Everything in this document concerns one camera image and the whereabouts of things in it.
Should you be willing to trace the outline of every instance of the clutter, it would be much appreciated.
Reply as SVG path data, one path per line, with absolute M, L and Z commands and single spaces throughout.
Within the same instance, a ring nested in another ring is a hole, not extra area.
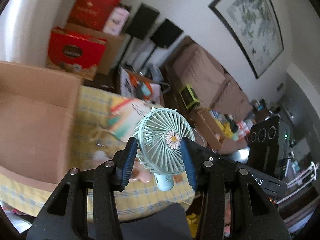
M 200 101 L 195 91 L 189 85 L 183 86 L 179 90 L 179 94 L 182 97 L 186 109 L 193 109 L 200 105 Z
M 152 96 L 152 87 L 148 81 L 139 82 L 133 75 L 130 76 L 130 82 L 136 89 L 137 98 L 143 100 L 150 100 Z
M 250 133 L 250 129 L 248 128 L 247 124 L 244 121 L 238 122 L 238 130 L 237 135 L 239 139 L 244 138 L 247 134 Z
M 228 122 L 228 120 L 224 117 L 223 114 L 220 114 L 216 111 L 209 111 L 209 113 L 211 114 L 211 116 L 217 120 L 219 120 L 220 123 L 225 123 L 225 122 Z
M 114 8 L 105 26 L 103 27 L 103 32 L 118 36 L 121 33 L 129 15 L 130 12 L 123 7 Z
M 22 233 L 28 230 L 31 227 L 31 223 L 22 219 L 20 216 L 27 215 L 19 210 L 13 208 L 12 206 L 6 204 L 5 202 L 0 201 L 0 206 L 2 207 L 4 213 L 7 215 L 8 219 L 12 223 L 12 225 L 17 229 L 19 233 Z
M 56 27 L 51 32 L 48 67 L 93 80 L 106 43 L 103 39 Z
M 239 140 L 239 136 L 236 133 L 234 133 L 232 139 L 236 142 Z
M 137 123 L 151 111 L 152 105 L 140 99 L 127 99 L 111 109 L 109 132 L 118 140 L 127 142 Z
M 251 119 L 246 119 L 244 122 L 247 124 L 248 129 L 250 130 L 251 127 L 254 125 Z
M 70 137 L 81 79 L 0 63 L 0 173 L 53 190 L 69 170 Z
M 83 26 L 68 23 L 65 27 L 66 30 L 81 33 L 83 35 L 89 35 L 97 39 L 107 40 L 107 48 L 105 49 L 103 56 L 98 64 L 98 73 L 108 75 L 110 69 L 113 66 L 114 60 L 119 52 L 119 49 L 123 43 L 124 35 L 113 36 L 111 34 L 98 32 Z
M 163 81 L 163 76 L 161 74 L 161 71 L 159 70 L 158 67 L 154 66 L 153 64 L 151 64 L 151 66 L 149 67 L 150 71 L 151 71 L 151 76 L 152 76 L 152 80 L 156 83 L 160 83 Z
M 136 59 L 140 56 L 141 52 L 137 53 L 137 56 L 134 58 L 134 60 L 132 61 L 131 65 L 134 65 Z M 141 76 L 146 77 L 149 74 L 149 69 L 153 66 L 152 63 L 148 63 L 145 64 L 142 68 L 140 68 L 140 70 L 138 71 L 138 73 Z
M 123 97 L 140 98 L 164 106 L 164 104 L 161 102 L 162 93 L 159 84 L 153 83 L 152 80 L 129 70 L 125 70 L 124 68 L 120 69 L 119 90 Z
M 68 23 L 102 31 L 109 15 L 119 3 L 120 0 L 77 0 Z
M 216 122 L 216 124 L 218 125 L 218 127 L 220 128 L 220 130 L 223 132 L 224 127 L 223 127 L 222 123 L 221 123 L 218 119 L 216 119 L 216 118 L 214 118 L 213 120 Z
M 210 148 L 221 155 L 231 154 L 243 149 L 243 144 L 238 143 L 239 141 L 235 142 L 233 139 L 224 135 L 212 115 L 212 112 L 207 109 L 200 109 L 190 113 L 191 119 L 201 135 L 208 142 Z
M 233 136 L 233 132 L 231 131 L 230 124 L 229 123 L 224 123 L 223 124 L 223 133 L 225 137 L 231 139 Z
M 229 114 L 229 115 L 225 114 L 224 116 L 225 116 L 226 120 L 228 121 L 228 123 L 230 124 L 231 131 L 233 133 L 235 133 L 238 130 L 238 126 L 237 126 L 236 121 L 233 119 L 233 116 L 231 114 Z

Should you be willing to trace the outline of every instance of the fan grille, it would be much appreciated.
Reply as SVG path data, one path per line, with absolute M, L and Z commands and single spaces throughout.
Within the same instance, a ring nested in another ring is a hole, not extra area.
M 138 123 L 135 135 L 141 150 L 137 157 L 145 168 L 169 175 L 185 171 L 180 139 L 188 137 L 194 141 L 195 138 L 188 122 L 176 110 L 153 109 Z

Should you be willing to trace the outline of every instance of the cardboard box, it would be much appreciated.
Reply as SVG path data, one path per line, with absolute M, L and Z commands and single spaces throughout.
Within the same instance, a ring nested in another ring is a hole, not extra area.
M 78 32 L 54 28 L 48 49 L 49 68 L 73 73 L 93 81 L 106 49 L 106 40 Z
M 219 154 L 223 155 L 234 153 L 243 148 L 243 144 L 238 146 L 234 140 L 224 136 L 223 131 L 207 109 L 191 112 L 190 117 L 212 150 L 218 151 Z M 220 135 L 220 141 L 215 136 L 216 134 Z
M 69 138 L 81 79 L 0 62 L 0 173 L 53 190 L 69 167 Z
M 76 31 L 81 34 L 90 35 L 98 39 L 107 40 L 107 48 L 98 64 L 98 73 L 108 75 L 112 64 L 116 59 L 119 49 L 123 43 L 124 35 L 113 36 L 111 34 L 106 34 L 103 32 L 98 32 L 89 28 L 85 28 L 76 24 L 68 23 L 65 27 L 66 30 Z
M 77 0 L 68 22 L 102 31 L 109 15 L 119 3 L 120 0 Z

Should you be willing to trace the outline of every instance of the red box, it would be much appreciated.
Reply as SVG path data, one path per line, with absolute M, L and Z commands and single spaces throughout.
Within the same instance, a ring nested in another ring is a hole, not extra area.
M 112 10 L 120 0 L 77 0 L 68 22 L 102 31 Z
M 93 80 L 106 43 L 105 39 L 54 28 L 48 50 L 49 67 Z

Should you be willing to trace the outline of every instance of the handheld fan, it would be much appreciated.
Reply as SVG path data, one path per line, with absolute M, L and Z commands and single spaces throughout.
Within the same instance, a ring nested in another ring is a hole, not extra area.
M 137 157 L 145 169 L 154 173 L 157 186 L 162 191 L 173 188 L 173 175 L 185 171 L 180 152 L 183 137 L 195 141 L 193 131 L 177 110 L 154 107 L 135 128 L 140 153 Z

